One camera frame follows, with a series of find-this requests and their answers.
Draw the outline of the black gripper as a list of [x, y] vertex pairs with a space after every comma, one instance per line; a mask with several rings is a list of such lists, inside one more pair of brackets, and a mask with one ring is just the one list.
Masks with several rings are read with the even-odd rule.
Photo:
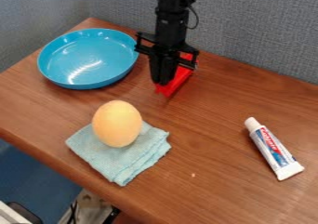
[[165, 86], [173, 79], [177, 64], [189, 70], [197, 69], [199, 50], [181, 43], [176, 46], [167, 46], [156, 41], [151, 33], [136, 33], [134, 51], [149, 56], [149, 76], [155, 84]]

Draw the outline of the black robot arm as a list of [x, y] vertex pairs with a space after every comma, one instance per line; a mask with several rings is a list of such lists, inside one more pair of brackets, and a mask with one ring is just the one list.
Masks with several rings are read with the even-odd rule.
[[155, 34], [136, 33], [134, 51], [149, 57], [149, 77], [155, 84], [165, 86], [173, 79], [177, 66], [196, 69], [199, 50], [185, 43], [189, 27], [188, 13], [196, 0], [156, 0]]

